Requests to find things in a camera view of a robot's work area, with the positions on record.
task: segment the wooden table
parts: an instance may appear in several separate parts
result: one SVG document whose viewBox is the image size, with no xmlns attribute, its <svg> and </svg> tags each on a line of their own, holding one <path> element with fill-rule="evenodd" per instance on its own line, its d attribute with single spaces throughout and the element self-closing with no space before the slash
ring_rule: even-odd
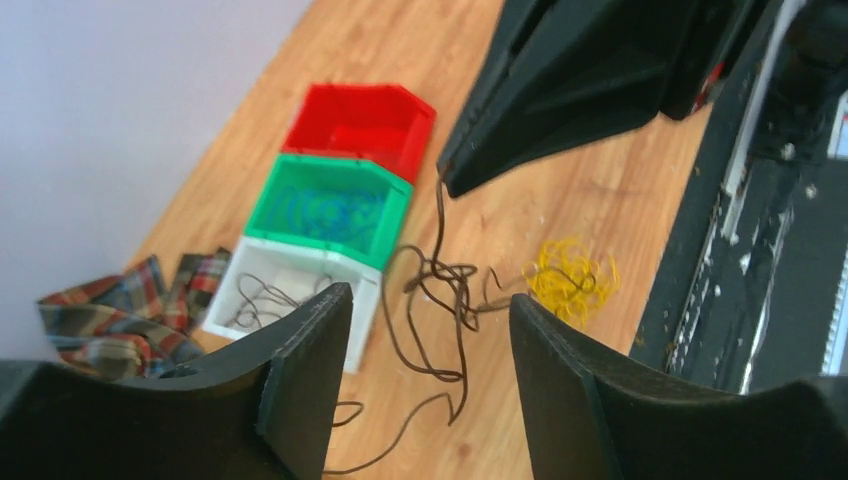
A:
<svg viewBox="0 0 848 480">
<path fill-rule="evenodd" d="M 293 112 L 311 82 L 398 82 L 433 105 L 439 118 L 402 241 L 432 248 L 435 160 L 488 48 L 499 14 L 489 0 L 316 0 L 291 38 L 174 198 L 135 260 L 159 255 L 172 272 L 184 252 L 233 248 L 270 171 Z M 621 290 L 587 333 L 627 352 L 692 168 L 707 112 L 682 124 L 657 119 L 621 135 L 520 168 L 448 205 L 443 259 L 519 273 L 542 241 L 579 235 L 595 254 L 611 253 Z M 390 303 L 412 264 L 390 272 Z M 479 290 L 473 292 L 479 299 Z M 457 368 L 451 319 L 416 305 L 437 366 Z M 411 423 L 388 458 L 348 478 L 531 478 L 509 347 L 506 314 L 481 321 L 466 338 L 470 399 L 448 428 L 434 404 Z M 403 345 L 412 346 L 401 326 Z M 208 349 L 226 340 L 198 332 Z M 342 399 L 365 402 L 356 422 L 333 433 L 327 466 L 344 469 L 382 452 L 410 409 L 444 386 L 405 370 L 382 315 L 359 374 Z M 457 385 L 452 392 L 458 393 Z"/>
</svg>

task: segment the plaid shirt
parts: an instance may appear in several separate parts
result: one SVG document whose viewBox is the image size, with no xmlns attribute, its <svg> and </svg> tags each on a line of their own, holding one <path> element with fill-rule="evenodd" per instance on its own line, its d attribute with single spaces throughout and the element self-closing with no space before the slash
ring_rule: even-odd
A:
<svg viewBox="0 0 848 480">
<path fill-rule="evenodd" d="M 65 362 L 109 380 L 156 376 L 203 355 L 189 333 L 201 321 L 230 252 L 184 255 L 170 290 L 151 256 L 38 302 L 44 327 Z"/>
</svg>

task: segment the plastic container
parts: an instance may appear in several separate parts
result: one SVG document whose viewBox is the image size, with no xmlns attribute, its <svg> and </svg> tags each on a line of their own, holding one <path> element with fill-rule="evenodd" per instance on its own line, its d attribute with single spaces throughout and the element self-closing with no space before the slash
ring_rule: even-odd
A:
<svg viewBox="0 0 848 480">
<path fill-rule="evenodd" d="M 282 151 L 368 159 L 414 185 L 435 119 L 400 85 L 312 85 Z"/>
<path fill-rule="evenodd" d="M 382 271 L 412 186 L 366 160 L 281 154 L 245 235 L 341 253 Z"/>
<path fill-rule="evenodd" d="M 331 283 L 347 282 L 353 290 L 353 317 L 344 369 L 356 373 L 368 341 L 368 333 L 380 299 L 382 274 L 338 253 L 285 245 L 257 238 L 242 237 L 221 284 L 212 298 L 202 330 L 238 340 L 274 321 L 285 321 L 294 307 L 258 295 L 262 285 L 280 289 L 302 302 Z M 250 314 L 245 296 L 253 300 L 256 319 Z"/>
</svg>

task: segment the cloth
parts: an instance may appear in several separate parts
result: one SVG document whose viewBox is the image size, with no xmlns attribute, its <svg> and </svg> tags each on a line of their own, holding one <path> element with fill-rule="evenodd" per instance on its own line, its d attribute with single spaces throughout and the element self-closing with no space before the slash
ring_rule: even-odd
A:
<svg viewBox="0 0 848 480">
<path fill-rule="evenodd" d="M 171 289 L 151 256 L 38 301 L 47 335 L 65 362 L 108 380 L 157 376 L 204 354 L 189 334 L 199 325 L 230 252 L 187 254 Z"/>
</svg>

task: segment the blue cable in green bin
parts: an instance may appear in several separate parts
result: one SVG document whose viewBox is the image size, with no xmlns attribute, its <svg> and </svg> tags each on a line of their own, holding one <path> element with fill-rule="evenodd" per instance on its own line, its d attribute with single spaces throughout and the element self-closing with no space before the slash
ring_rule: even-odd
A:
<svg viewBox="0 0 848 480">
<path fill-rule="evenodd" d="M 368 160 L 281 154 L 245 235 L 340 253 L 382 271 L 413 187 Z"/>
</svg>

